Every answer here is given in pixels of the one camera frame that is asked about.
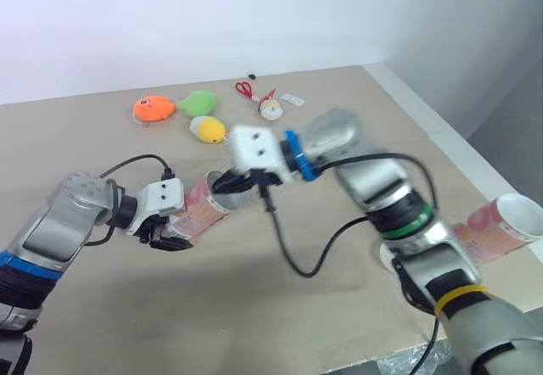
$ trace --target table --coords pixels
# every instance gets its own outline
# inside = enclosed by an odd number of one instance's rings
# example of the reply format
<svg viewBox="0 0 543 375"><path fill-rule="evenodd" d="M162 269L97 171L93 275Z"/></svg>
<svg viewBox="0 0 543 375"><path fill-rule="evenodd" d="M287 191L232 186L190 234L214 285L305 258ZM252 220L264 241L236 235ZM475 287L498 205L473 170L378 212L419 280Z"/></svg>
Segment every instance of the table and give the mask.
<svg viewBox="0 0 543 375"><path fill-rule="evenodd" d="M379 78L380 70L351 66L252 83L257 94L275 87L307 101L301 108L284 103L274 129L299 128L332 107L353 109L377 140L425 161L446 219L465 219L486 201L484 193L370 75ZM232 88L235 81L0 106L0 244L69 171L99 174L133 155L157 153L190 187L208 170L227 169L224 148L196 141L183 114L145 128L133 122L131 106L150 94L177 101L208 89L219 95L214 115L227 126L264 125L255 104ZM392 95L397 87L388 84ZM407 168L422 188L423 180ZM142 161L115 179L134 193L160 172L152 160ZM337 228L360 215L333 173L273 192L288 245L305 268ZM102 233L97 228L92 239ZM317 277L297 277L257 198L189 251L160 252L115 235L104 246L84 249L46 301L30 333L35 350L28 373L316 374L424 343L433 318L402 299L398 283L379 264L377 247L370 226L353 227ZM543 305L543 265L528 247L489 263L483 273L492 293L519 308Z"/></svg>

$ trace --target white paper cup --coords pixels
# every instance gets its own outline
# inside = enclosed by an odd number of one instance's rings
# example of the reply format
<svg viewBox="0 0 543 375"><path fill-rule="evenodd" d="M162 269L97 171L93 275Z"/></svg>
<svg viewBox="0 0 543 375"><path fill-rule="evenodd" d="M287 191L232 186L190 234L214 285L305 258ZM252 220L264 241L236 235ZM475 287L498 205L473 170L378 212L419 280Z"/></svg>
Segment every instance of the white paper cup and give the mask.
<svg viewBox="0 0 543 375"><path fill-rule="evenodd" d="M501 195L453 226L462 246L484 264L543 238L543 208L520 194Z"/></svg>

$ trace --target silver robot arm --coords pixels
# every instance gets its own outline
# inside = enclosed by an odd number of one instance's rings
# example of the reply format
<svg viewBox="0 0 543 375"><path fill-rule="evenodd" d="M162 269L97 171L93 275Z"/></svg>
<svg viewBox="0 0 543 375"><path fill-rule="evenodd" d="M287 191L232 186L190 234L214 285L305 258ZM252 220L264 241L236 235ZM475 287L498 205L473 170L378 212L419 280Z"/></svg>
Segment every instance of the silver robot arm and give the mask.
<svg viewBox="0 0 543 375"><path fill-rule="evenodd" d="M151 183L131 197L113 181L69 174L0 252L0 375L24 373L32 348L25 332L36 325L43 301L94 226L107 223L152 248L181 250L190 244L162 238L160 232L166 216L183 209L177 178Z"/></svg>
<svg viewBox="0 0 543 375"><path fill-rule="evenodd" d="M291 182L293 173L311 181L325 164L385 151L364 135L355 114L342 109L285 137L279 142L266 129L234 128L232 170L214 189L244 190L264 175L271 184ZM335 172L395 255L407 301L440 319L466 374L541 373L543 336L516 307L488 293L459 238L396 160L338 165Z"/></svg>

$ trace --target yellow ball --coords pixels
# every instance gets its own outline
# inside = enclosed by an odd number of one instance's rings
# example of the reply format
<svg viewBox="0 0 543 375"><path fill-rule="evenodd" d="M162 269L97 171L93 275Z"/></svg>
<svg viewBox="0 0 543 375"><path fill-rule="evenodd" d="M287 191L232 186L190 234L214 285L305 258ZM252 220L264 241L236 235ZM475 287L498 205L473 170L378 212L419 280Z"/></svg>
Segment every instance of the yellow ball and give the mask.
<svg viewBox="0 0 543 375"><path fill-rule="evenodd" d="M227 129L212 116L197 116L190 122L190 131L202 142L220 143Z"/></svg>

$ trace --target paper cup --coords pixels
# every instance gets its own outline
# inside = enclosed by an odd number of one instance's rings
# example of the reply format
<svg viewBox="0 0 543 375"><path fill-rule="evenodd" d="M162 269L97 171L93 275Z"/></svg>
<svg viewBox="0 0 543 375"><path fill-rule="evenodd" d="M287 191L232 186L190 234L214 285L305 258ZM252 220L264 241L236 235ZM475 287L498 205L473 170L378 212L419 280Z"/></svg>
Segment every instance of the paper cup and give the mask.
<svg viewBox="0 0 543 375"><path fill-rule="evenodd" d="M523 195L505 194L453 228L464 249L482 265L543 238L543 209Z"/></svg>
<svg viewBox="0 0 543 375"><path fill-rule="evenodd" d="M195 244L204 231L247 202L248 193L213 194L210 187L220 176L210 171L185 195L187 210L170 215L167 234Z"/></svg>

